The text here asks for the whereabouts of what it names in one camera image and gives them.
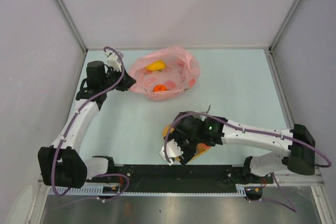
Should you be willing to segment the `woven bamboo tray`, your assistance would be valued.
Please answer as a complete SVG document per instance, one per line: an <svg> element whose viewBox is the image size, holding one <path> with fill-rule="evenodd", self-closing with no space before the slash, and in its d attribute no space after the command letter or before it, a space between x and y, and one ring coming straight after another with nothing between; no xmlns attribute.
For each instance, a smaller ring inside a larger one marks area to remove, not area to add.
<svg viewBox="0 0 336 224"><path fill-rule="evenodd" d="M168 158L166 154L166 145L169 141L175 140L178 146L182 149L184 154L181 157L175 158L174 160L174 162L179 162L181 165L186 165L187 163L191 162L192 160L200 157L201 155L207 152L204 151L199 153L197 151L198 144L192 143L190 140L187 139L185 135L176 130L174 130L172 133L170 133L163 139L166 140L166 144L163 145L166 158Z"/></svg>

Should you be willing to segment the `fake orange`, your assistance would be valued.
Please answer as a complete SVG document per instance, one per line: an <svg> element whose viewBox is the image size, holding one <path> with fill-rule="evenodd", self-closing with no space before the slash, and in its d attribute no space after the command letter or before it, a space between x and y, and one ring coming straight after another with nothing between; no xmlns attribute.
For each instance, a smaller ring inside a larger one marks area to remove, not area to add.
<svg viewBox="0 0 336 224"><path fill-rule="evenodd" d="M174 131L174 128L171 127L171 125L168 125L164 128L163 132L162 132L162 136L163 138L165 138L167 135L169 135L170 133L172 133Z"/></svg>

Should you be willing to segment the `fake small tangerine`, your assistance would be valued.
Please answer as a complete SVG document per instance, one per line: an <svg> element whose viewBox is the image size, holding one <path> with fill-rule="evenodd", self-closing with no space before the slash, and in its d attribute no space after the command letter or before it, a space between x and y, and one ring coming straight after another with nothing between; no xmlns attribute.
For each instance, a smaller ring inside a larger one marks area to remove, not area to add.
<svg viewBox="0 0 336 224"><path fill-rule="evenodd" d="M156 85L154 88L153 88L153 90L152 90L152 92L163 92L163 91L167 91L168 89L167 89L167 87L165 86L165 85L163 85L163 84L158 84L158 85Z"/></svg>

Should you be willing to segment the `pink plastic bag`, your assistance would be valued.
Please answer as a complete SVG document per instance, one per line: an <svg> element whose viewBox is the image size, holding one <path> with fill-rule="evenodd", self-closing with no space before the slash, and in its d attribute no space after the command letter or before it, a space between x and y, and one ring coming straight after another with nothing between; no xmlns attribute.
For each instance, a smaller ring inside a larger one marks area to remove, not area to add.
<svg viewBox="0 0 336 224"><path fill-rule="evenodd" d="M158 60L165 62L165 69L145 69ZM167 100L193 87L200 74L199 63L189 51L178 46L168 47L140 57L132 64L129 75L136 80L136 84L130 90L154 101ZM152 92L158 84L165 85L168 90Z"/></svg>

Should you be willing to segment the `fake yellow fruit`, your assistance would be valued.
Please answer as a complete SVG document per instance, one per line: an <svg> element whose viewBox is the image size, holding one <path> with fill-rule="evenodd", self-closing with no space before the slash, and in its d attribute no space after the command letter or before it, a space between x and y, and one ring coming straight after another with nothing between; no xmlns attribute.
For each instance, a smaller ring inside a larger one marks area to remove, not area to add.
<svg viewBox="0 0 336 224"><path fill-rule="evenodd" d="M166 68L166 64L162 60L155 61L145 67L148 71L160 71Z"/></svg>

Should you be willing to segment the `fake peach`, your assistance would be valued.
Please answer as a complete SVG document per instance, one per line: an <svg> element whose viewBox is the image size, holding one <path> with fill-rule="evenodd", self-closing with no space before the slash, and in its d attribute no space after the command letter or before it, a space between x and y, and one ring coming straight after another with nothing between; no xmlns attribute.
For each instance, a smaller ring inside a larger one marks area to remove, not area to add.
<svg viewBox="0 0 336 224"><path fill-rule="evenodd" d="M206 145L206 144L203 144L203 143L199 143L199 144L197 145L197 151L198 151L199 153L204 152L204 151L208 151L210 148L211 148L210 146L208 146L208 145Z"/></svg>

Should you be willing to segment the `fake green melon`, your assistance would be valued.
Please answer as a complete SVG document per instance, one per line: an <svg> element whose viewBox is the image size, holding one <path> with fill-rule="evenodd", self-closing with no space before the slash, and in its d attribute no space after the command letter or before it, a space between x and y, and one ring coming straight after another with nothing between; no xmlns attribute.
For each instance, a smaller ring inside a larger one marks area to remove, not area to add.
<svg viewBox="0 0 336 224"><path fill-rule="evenodd" d="M186 111L186 113L190 114L195 119L203 120L204 114L209 114L210 109L211 105L209 105L208 108L202 112Z"/></svg>

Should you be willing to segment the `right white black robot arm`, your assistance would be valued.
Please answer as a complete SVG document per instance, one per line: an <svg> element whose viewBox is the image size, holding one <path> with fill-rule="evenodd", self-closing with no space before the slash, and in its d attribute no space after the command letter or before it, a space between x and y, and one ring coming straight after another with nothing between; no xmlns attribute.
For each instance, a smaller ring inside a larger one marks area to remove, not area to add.
<svg viewBox="0 0 336 224"><path fill-rule="evenodd" d="M285 169L299 175L315 174L316 142L301 124L292 129L262 129L205 113L181 112L163 135L159 155L169 165L174 161L187 164L201 153L201 145L243 145L268 152L245 158L242 176L249 183Z"/></svg>

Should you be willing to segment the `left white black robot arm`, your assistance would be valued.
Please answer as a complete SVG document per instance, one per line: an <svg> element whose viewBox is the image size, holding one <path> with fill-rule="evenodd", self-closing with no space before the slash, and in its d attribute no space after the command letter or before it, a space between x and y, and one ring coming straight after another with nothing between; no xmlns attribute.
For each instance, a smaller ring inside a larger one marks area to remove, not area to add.
<svg viewBox="0 0 336 224"><path fill-rule="evenodd" d="M102 109L107 93L112 90L128 91L135 83L123 63L117 60L87 64L86 78L76 94L72 115L53 143L38 151L45 185L81 188L86 180L97 176L105 182L115 178L116 169L112 166L111 157L93 156L83 161L79 150L91 122Z"/></svg>

